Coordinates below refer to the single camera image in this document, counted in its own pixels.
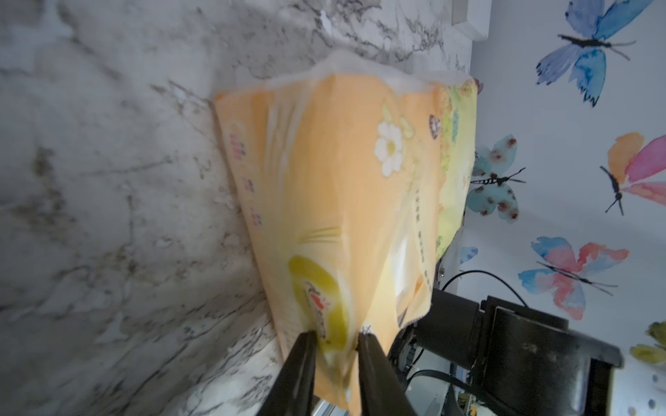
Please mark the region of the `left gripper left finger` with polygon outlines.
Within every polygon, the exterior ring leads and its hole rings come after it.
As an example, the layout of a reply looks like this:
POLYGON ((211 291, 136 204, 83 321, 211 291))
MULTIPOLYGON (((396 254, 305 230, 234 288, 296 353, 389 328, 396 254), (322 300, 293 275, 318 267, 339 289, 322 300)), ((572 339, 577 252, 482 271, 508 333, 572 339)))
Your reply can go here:
POLYGON ((314 397, 317 333, 302 333, 274 382, 258 416, 311 415, 314 397))

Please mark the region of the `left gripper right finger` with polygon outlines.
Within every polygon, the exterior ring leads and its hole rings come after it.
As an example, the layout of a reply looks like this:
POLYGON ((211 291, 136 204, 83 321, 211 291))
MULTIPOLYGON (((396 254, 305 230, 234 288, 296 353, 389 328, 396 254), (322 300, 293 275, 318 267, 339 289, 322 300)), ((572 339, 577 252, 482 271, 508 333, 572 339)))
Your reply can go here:
POLYGON ((362 415, 416 415, 378 339, 371 333, 361 333, 357 352, 362 415))

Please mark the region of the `orange-yellow tissue pack top shelf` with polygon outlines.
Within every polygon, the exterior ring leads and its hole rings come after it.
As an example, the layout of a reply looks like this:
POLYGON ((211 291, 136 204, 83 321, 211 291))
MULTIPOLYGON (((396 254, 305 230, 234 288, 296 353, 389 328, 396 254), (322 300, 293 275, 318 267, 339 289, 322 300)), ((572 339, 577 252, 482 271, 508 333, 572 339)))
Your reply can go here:
POLYGON ((477 95, 463 73, 338 50, 215 98, 280 348, 315 331, 315 395, 353 415, 358 336, 388 350, 429 312, 465 211, 477 95))

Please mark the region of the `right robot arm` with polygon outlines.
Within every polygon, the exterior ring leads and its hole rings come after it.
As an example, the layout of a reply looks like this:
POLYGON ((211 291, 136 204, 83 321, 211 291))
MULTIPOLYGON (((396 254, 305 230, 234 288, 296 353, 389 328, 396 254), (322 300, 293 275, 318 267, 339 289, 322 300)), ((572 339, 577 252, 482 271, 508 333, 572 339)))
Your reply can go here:
POLYGON ((497 415, 608 415, 619 348, 569 322, 489 296, 481 303, 437 289, 425 317, 388 353, 402 386, 445 381, 497 415))

